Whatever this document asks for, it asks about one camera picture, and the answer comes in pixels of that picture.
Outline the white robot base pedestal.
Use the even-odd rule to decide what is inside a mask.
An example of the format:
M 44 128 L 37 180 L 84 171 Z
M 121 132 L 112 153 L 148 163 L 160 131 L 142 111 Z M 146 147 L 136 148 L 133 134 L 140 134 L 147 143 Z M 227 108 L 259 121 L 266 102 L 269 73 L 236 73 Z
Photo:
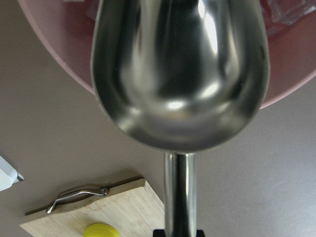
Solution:
M 6 190 L 25 178 L 3 157 L 0 157 L 0 190 Z

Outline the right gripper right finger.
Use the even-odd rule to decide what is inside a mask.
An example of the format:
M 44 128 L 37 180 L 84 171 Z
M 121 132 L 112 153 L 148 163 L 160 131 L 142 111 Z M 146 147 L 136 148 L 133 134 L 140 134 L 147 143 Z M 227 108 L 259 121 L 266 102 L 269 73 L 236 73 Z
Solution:
M 203 230 L 197 230 L 196 237 L 205 237 L 204 231 Z

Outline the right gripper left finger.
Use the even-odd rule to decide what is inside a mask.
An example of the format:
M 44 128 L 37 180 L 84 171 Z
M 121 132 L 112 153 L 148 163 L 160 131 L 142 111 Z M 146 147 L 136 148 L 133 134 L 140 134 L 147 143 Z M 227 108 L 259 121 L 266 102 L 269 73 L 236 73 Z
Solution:
M 166 237 L 164 229 L 153 230 L 153 237 Z

